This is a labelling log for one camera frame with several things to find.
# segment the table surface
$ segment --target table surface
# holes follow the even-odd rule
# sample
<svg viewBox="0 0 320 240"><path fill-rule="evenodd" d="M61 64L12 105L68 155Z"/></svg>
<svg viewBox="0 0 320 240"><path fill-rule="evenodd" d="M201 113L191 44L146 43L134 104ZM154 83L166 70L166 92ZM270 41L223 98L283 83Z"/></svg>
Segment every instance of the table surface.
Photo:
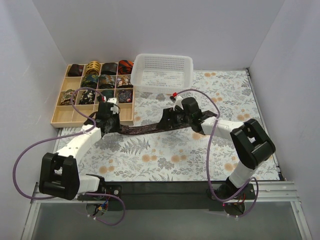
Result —
<svg viewBox="0 0 320 240"><path fill-rule="evenodd" d="M127 210L114 227L87 217L85 209L85 203L41 204L32 239L302 239L290 202L257 202L239 221L208 209ZM114 223L121 214L108 211L101 219Z"/></svg>
<svg viewBox="0 0 320 240"><path fill-rule="evenodd" d="M246 71L194 71L193 78L192 88L203 91L216 102L221 119L246 121L254 118L262 125ZM200 93L187 92L182 96L195 97L202 111L215 112L213 105ZM134 125L157 123L163 109L172 106L166 94L136 92ZM66 127L61 134L80 130L80 127ZM58 149L70 140L58 140ZM137 136L110 133L86 153L78 164L78 171L103 176L106 181L205 181L208 140L209 136L195 133L190 127ZM238 162L233 143L213 137L211 180L225 180ZM254 176L258 180L279 180L273 156Z"/></svg>

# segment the cable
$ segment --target cable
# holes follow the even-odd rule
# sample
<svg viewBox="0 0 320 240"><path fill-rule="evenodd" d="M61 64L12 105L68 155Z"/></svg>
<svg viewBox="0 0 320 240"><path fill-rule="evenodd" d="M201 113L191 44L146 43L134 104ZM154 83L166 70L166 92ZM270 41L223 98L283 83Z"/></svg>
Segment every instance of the cable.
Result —
<svg viewBox="0 0 320 240"><path fill-rule="evenodd" d="M245 200L246 200L246 194L244 193L243 194L243 200L242 200L242 202L240 204L243 204L245 202Z"/></svg>
<svg viewBox="0 0 320 240"><path fill-rule="evenodd" d="M241 196L239 196L239 199L237 202L235 202L233 205L238 205L238 203L240 203L240 200L241 200Z"/></svg>
<svg viewBox="0 0 320 240"><path fill-rule="evenodd" d="M204 95L206 98L208 98L208 99L210 100L210 102L212 102L212 104L214 105L214 107L215 107L215 109L216 109L216 111L217 111L216 120L215 120L215 122L214 122L214 124L213 124L212 131L211 131L211 134L210 134L210 138L209 138L209 141L208 141L208 147L207 147L207 150L206 150L206 177L207 177L207 180L208 180L208 185L209 185L209 189L210 189L211 194L215 197L216 200L218 200L219 202L224 203L224 202L227 202L227 201L233 199L234 197L236 197L236 196L247 186L247 184L248 184L252 179L255 180L255 184L256 184L257 188L256 188L255 199L254 199L254 202L253 202L252 206L251 206L251 207L249 208L249 210L246 211L244 214L242 214L242 215L240 215L240 216L236 216L236 217L243 217L243 216L247 215L247 214L252 210L252 208L255 206L255 204L256 204L256 201L257 201L257 198L258 198L258 192L259 192L258 181L257 181L257 179L256 179L255 177L252 177L252 178L248 179L248 180L243 184L243 186L240 187L240 188L238 189L238 191L236 191L236 192L235 192L232 196L230 196L229 198L227 198L227 199L220 199L220 198L217 197L217 195L215 194L215 191L214 191L214 189L213 189L213 187L212 187L211 180L210 180L209 158L210 158L210 147L211 147L212 138L214 137L215 130L216 130L216 127L217 127L217 124L218 124L218 119L219 119L219 117L220 117L220 115L221 115L221 114L220 114L220 110L219 110L218 106L216 105L216 103L215 103L207 94L205 94L204 92L202 92L202 91L200 91L200 90L190 88L190 89L186 89L186 90L182 90L182 91L180 91L180 92L177 92L177 95L182 94L182 93L184 93L184 92L189 92L189 91L198 92L198 93L201 93L202 95Z"/></svg>
<svg viewBox="0 0 320 240"><path fill-rule="evenodd" d="M46 143L46 142L49 142L49 141L53 141L53 140L58 140L58 139L64 139L64 138L68 138L68 137L75 137L75 136L79 136L79 135L82 135L84 133L88 133L90 132L91 130L93 130L96 126L97 126L97 123L96 121L83 114L82 112L80 112L76 106L75 106L75 103L73 101L73 98L75 97L75 94L77 92L79 92L80 90L93 90L95 91L96 93L100 94L102 97L104 97L100 92L98 92L97 90L93 89L93 88L90 88L90 87L81 87L77 90L75 90L73 93L72 93L72 96L71 96L71 105L72 107L74 108L74 110L79 113L81 116L85 117L86 119L89 119L93 122L93 126L90 127L88 130L86 131L81 131L81 132L77 132L77 133L73 133L73 134L69 134L69 135L64 135L64 136L55 136L55 137L50 137L50 138L47 138L47 139L44 139L44 140L41 140L41 141L38 141L30 146L28 146L25 150L23 150L23 152L18 156L18 158L16 159L14 165L13 165L13 170L12 170L12 179L13 179L13 184L14 184L14 187L15 189L18 191L19 194L21 194L23 197L27 198L27 199L31 199L31 200L46 200L46 199L53 199L55 198L54 196L45 196L45 197L36 197L36 196L29 196L27 194L25 194L21 189L20 187L18 186L18 183L17 183L17 176L16 176L16 173L17 173L17 166L18 166L18 163L20 161L20 159L23 157L23 155L29 151L30 149L32 149L33 147L39 145L39 144L43 144L43 143Z"/></svg>
<svg viewBox="0 0 320 240"><path fill-rule="evenodd" d="M98 220L99 222L104 223L104 224L109 225L109 226L118 225L118 224L125 218L125 215L126 215L126 206L125 206L124 201L122 201L121 198L119 198L119 197L117 197L117 196L114 196L114 195L111 195L111 194L90 193L90 192L86 192L85 195L89 195L89 196L106 196L106 197L109 197L109 198L114 198L114 199L118 200L118 201L121 203L122 207L123 207L122 216L121 216L121 218L120 218L117 222L115 222L115 223L106 222L106 221L101 220L100 218L94 217L94 216L92 216L92 215L90 215L90 217L95 218L95 219Z"/></svg>

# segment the black bracket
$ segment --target black bracket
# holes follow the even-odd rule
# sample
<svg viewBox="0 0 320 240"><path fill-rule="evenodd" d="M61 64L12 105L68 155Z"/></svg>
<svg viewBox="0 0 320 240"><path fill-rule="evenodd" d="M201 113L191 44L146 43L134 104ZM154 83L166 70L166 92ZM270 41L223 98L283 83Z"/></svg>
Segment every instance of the black bracket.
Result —
<svg viewBox="0 0 320 240"><path fill-rule="evenodd" d="M121 198L122 195L122 186L119 184L110 184L105 182L105 178L98 175L93 174L87 174L90 176L94 176L100 179L98 190L95 192L92 192L93 194L110 194L113 196L116 196L118 198ZM107 199L106 196L91 196L91 195L85 195L85 194L79 194L77 200L79 201L105 201ZM116 201L115 198L110 197L109 201Z"/></svg>
<svg viewBox="0 0 320 240"><path fill-rule="evenodd" d="M184 98L181 101L181 104L183 106L183 111L186 114L186 118L190 124L191 129L196 133L204 134L201 124L204 122L204 120L212 116L202 113L194 97Z"/></svg>
<svg viewBox="0 0 320 240"><path fill-rule="evenodd" d="M62 168L62 174L55 170ZM72 200L80 186L77 161L73 156L46 153L42 158L39 191L43 194Z"/></svg>
<svg viewBox="0 0 320 240"><path fill-rule="evenodd" d="M249 169L255 169L276 151L276 146L255 119L244 122L230 135L240 161Z"/></svg>
<svg viewBox="0 0 320 240"><path fill-rule="evenodd" d="M98 111L93 112L89 117L93 118L95 115L96 127L101 130L101 137L107 133L117 133L121 129L120 115L113 114L111 108L115 105L110 102L100 101L98 105ZM87 119L84 125L93 125L93 122Z"/></svg>
<svg viewBox="0 0 320 240"><path fill-rule="evenodd" d="M181 107L176 106L175 109L172 107L163 109L162 118L156 125L157 129L169 131L175 126L187 123L186 114Z"/></svg>
<svg viewBox="0 0 320 240"><path fill-rule="evenodd" d="M212 184L212 187L214 189L215 195L220 199L228 199L231 197L238 189L232 189L229 187L229 178L227 178L226 182L223 184ZM206 191L209 198L212 200L216 200L215 197L211 194L210 189L208 188ZM255 189L252 183L248 183L244 189L234 197L234 199L239 199L240 197L243 197L245 195L246 200L253 200L255 199Z"/></svg>

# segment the white wall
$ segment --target white wall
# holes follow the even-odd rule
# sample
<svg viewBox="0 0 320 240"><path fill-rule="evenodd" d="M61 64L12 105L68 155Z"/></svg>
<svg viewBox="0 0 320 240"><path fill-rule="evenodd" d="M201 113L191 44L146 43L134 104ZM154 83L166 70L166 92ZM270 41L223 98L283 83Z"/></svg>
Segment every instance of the white wall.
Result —
<svg viewBox="0 0 320 240"><path fill-rule="evenodd" d="M30 200L12 181L14 161L27 146L57 135L51 127L66 63L31 0L0 1L0 239L20 239ZM31 150L18 165L18 183L32 194L44 153Z"/></svg>
<svg viewBox="0 0 320 240"><path fill-rule="evenodd" d="M280 168L320 238L320 2L286 0L251 67Z"/></svg>
<svg viewBox="0 0 320 240"><path fill-rule="evenodd" d="M33 0L68 63L187 55L195 69L252 63L284 0Z"/></svg>

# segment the white cable connector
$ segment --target white cable connector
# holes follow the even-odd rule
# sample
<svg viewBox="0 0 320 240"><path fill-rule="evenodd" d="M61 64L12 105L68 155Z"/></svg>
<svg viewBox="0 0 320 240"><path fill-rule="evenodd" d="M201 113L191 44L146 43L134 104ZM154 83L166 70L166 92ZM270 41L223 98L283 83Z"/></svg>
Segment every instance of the white cable connector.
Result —
<svg viewBox="0 0 320 240"><path fill-rule="evenodd" d="M184 108L182 107L182 100L183 100L183 99L184 99L184 98L183 98L182 96L176 96L176 97L175 97L175 102L174 102L174 104L173 104L173 111L175 110L176 106L179 106L180 108L184 109Z"/></svg>
<svg viewBox="0 0 320 240"><path fill-rule="evenodd" d="M90 133L89 132L87 132L87 130L86 129L84 129L84 127L82 126L82 128L81 128L81 132L83 133L83 134L87 134L88 136L90 136Z"/></svg>
<svg viewBox="0 0 320 240"><path fill-rule="evenodd" d="M112 98L109 98L108 99L108 101L107 101L107 103L111 103L111 104L116 104L116 105L118 105L118 99L116 98L116 97L112 97ZM118 114L119 113L119 109L118 109L118 107L117 106L113 106L112 107L112 112L113 112L113 114Z"/></svg>

